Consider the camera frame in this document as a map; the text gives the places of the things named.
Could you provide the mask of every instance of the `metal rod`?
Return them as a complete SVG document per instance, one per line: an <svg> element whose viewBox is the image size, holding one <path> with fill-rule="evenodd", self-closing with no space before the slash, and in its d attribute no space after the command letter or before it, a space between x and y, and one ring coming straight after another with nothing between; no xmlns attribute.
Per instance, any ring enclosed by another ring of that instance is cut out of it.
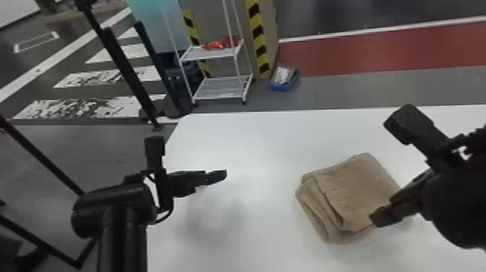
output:
<svg viewBox="0 0 486 272"><path fill-rule="evenodd" d="M234 67L235 67L235 70L236 70L236 74L238 75L239 86L242 89L242 99L243 99L244 83L242 82L242 74L239 72L238 55L236 54L236 51L234 50L233 33L231 31L231 25L230 25L230 22L229 22L228 7L226 6L226 0L221 0L221 3L223 4L224 17L226 19L226 26L228 28L228 34L229 34L229 43L231 44L231 50L233 51Z"/></svg>
<svg viewBox="0 0 486 272"><path fill-rule="evenodd" d="M236 24L238 25L239 34L243 35L242 24L239 21L238 11L236 10L236 4L234 3L234 0L231 0L231 4L233 6L233 12L234 12L234 16L236 18ZM244 43L243 47L244 47L244 54L247 57L248 69L250 70L250 74L253 74L253 68L252 68L252 65L251 65L251 62L250 62L250 55L248 54L247 44Z"/></svg>
<svg viewBox="0 0 486 272"><path fill-rule="evenodd" d="M12 126L2 115L0 115L0 128L5 129L12 138L14 138L19 145L21 145L30 155L36 158L42 165L44 165L60 182L68 186L76 195L84 195L85 192L77 186L54 162L47 158L42 151L33 145L20 131Z"/></svg>
<svg viewBox="0 0 486 272"><path fill-rule="evenodd" d="M67 264L75 268L81 268L80 264L71 258L70 256L64 254L60 250L56 249L52 245L48 244L47 242L43 241L39 237L35 236L27 229L22 228L21 226L17 225L15 222L11 221L10 219L4 217L0 214L0 225L6 227L10 231L14 232L16 235L26 239L27 241L34 244L36 247L39 247L41 250L46 251L53 256L58 257L59 259L63 260Z"/></svg>
<svg viewBox="0 0 486 272"><path fill-rule="evenodd" d="M133 27L137 31L138 35L140 36L140 39L142 40L145 48L147 49L148 55L152 59L152 62L155 65L158 74L161 76L162 83L166 86L167 89L167 95L172 100L172 103L174 103L176 109L182 110L181 102L177 98L176 93L174 92L174 88L172 87L172 83L169 81L169 78L167 77L166 68L162 67L162 63L159 61L157 53L153 48L153 44L147 35L147 31L145 30L145 26L141 21L138 21L133 25Z"/></svg>
<svg viewBox="0 0 486 272"><path fill-rule="evenodd" d="M133 70L132 65L125 56L121 46L116 40L115 34L111 28L103 29L103 39L105 39L105 48L110 53L111 58L115 62L116 66L123 75L123 78L127 81L127 84L132 89L133 94L140 102L142 109L147 114L147 118L152 122L154 129L160 129L162 126L157 121L156 107L153 105L152 100L148 97L147 91L143 87L140 79Z"/></svg>
<svg viewBox="0 0 486 272"><path fill-rule="evenodd" d="M143 87L140 79L138 78L137 74L133 70L132 65L128 61L127 56L123 52L121 46L119 45L118 41L116 40L115 35L111 28L104 28L102 29L99 22L93 15L90 7L79 7L78 9L82 10L85 14L86 19L91 24L91 27L94 29L96 34L101 40L101 43L105 46L107 52L113 59L113 62L116 64L118 69L120 70L121 75L127 81L128 86L132 89L133 94L139 101L142 109L147 114L147 118L152 122L154 129L159 130L162 126L158 123L156 118L156 108L153 105L150 97L148 97L147 91Z"/></svg>
<svg viewBox="0 0 486 272"><path fill-rule="evenodd" d="M169 32L169 37L171 39L172 46L174 47L174 52L176 54L177 63L179 64L179 67L181 69L182 77L184 78L184 82L186 84L187 93L189 93L189 97L191 98L191 101L192 101L191 85L189 84L189 80L187 80L186 71L184 71L184 64L181 62L181 58L179 57L179 50L177 48L176 41L174 40L174 37L172 35L172 29L171 29L171 26L169 24L169 20L167 19L166 13L160 8L159 8L159 10L162 12L163 21L166 23L167 31Z"/></svg>

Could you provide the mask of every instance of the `white wire shelf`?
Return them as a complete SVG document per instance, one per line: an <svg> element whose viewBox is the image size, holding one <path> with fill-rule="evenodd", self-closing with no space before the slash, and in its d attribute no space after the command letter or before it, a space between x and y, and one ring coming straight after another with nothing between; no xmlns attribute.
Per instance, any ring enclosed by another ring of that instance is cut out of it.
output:
<svg viewBox="0 0 486 272"><path fill-rule="evenodd" d="M230 56L238 56L238 53L242 49L244 44L244 40L241 39L238 42L238 46L234 49L232 48L225 48L221 50L206 50L202 46L190 46L184 55L181 56L181 62L185 61L197 61L201 59L220 59L220 58L227 58Z"/></svg>
<svg viewBox="0 0 486 272"><path fill-rule="evenodd" d="M205 78L194 94L193 101L241 98L243 102L246 102L252 79L253 74L240 77Z"/></svg>

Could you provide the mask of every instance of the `beige towel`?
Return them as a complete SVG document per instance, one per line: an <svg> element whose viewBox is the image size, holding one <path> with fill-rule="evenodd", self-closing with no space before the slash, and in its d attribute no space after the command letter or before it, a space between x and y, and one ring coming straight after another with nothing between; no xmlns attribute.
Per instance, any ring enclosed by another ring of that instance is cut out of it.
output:
<svg viewBox="0 0 486 272"><path fill-rule="evenodd" d="M369 153L305 174L296 197L325 242L344 244L373 228L369 214L399 186Z"/></svg>

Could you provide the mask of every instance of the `table surface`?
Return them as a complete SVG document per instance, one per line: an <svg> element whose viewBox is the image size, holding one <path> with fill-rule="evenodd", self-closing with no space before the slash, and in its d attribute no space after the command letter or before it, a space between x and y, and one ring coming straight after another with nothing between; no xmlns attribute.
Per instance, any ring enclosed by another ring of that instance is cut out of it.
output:
<svg viewBox="0 0 486 272"><path fill-rule="evenodd" d="M169 171L228 169L228 178L176 200L148 228L155 271L483 271L481 250L462 250L421 216L348 245L321 242L295 199L300 178L369 151L404 186L425 157L384 128L396 108L195 114L166 147ZM448 136L486 122L486 106L422 107Z"/></svg>

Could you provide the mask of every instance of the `floor marking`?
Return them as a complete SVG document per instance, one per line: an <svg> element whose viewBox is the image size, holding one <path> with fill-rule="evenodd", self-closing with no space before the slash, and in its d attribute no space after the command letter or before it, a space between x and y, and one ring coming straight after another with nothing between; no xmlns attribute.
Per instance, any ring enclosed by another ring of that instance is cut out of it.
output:
<svg viewBox="0 0 486 272"><path fill-rule="evenodd" d="M363 29L363 30L329 33L329 34L322 34L322 35L308 35L308 36L302 36L296 38L283 38L278 40L278 42L294 43L300 41L312 41L312 40L320 40L320 39L391 32L391 31L414 30L414 29L429 28L429 27L443 27L448 25L472 24L475 22L486 22L486 16L473 16L473 17L465 17L459 19L440 20L434 22L419 22L415 24L397 25L393 27L378 27L378 28L370 28L370 29Z"/></svg>
<svg viewBox="0 0 486 272"><path fill-rule="evenodd" d="M14 53L15 54L18 54L20 52L23 52L23 51L26 51L26 50L29 50L29 49L32 49L32 48L35 48L35 47L38 47L38 46L41 46L45 43L49 43L51 41L55 41L59 39L59 34L57 34L56 31L51 31L51 32L47 32L47 33L44 33L42 35L39 35L37 37L34 37L34 38L30 38L28 40L25 40L25 41L21 41L19 43L16 43L14 44ZM34 43L30 46L26 46L26 47L22 47L22 45L24 44L29 44L30 42L33 42L33 41L37 41L37 40L40 40L39 42L37 43Z"/></svg>
<svg viewBox="0 0 486 272"><path fill-rule="evenodd" d="M133 69L141 82L159 81L160 75L155 66L135 67ZM114 84L124 78L118 69L69 74L59 81L54 88L71 88Z"/></svg>
<svg viewBox="0 0 486 272"><path fill-rule="evenodd" d="M138 33L133 27L131 27L127 31L125 31L123 34L121 34L118 37L118 39L122 40L122 39L135 38L135 37L138 37Z"/></svg>
<svg viewBox="0 0 486 272"><path fill-rule="evenodd" d="M150 95L150 99L163 99L166 95ZM115 98L83 98L37 100L13 119L113 119L137 118L140 104L133 96Z"/></svg>
<svg viewBox="0 0 486 272"><path fill-rule="evenodd" d="M126 8L119 13L117 13L112 18L106 20L103 24L103 27L111 27L116 23L123 20L126 16L132 13L130 8ZM88 31L83 36L79 37L74 42L70 43L68 46L64 47L63 49L57 51L54 55L47 58L45 61L42 61L37 66L33 67L20 77L16 78L15 80L11 81L9 84L5 85L2 89L0 89L0 103L5 101L8 97L15 94L17 91L25 87L27 84L35 80L37 77L41 76L43 73L47 72L50 68L56 66L59 62L66 59L68 56L72 55L75 51L82 48L84 45L89 43L91 40L96 38L96 33L94 30Z"/></svg>
<svg viewBox="0 0 486 272"><path fill-rule="evenodd" d="M127 56L128 59L139 59L148 56L147 49L145 49L143 43L122 46L121 49L123 50L123 53L125 53L125 56ZM90 63L107 62L107 61L112 61L112 60L110 54L104 48L103 50L99 51L95 56L93 56L91 59L88 59L86 63L90 64Z"/></svg>

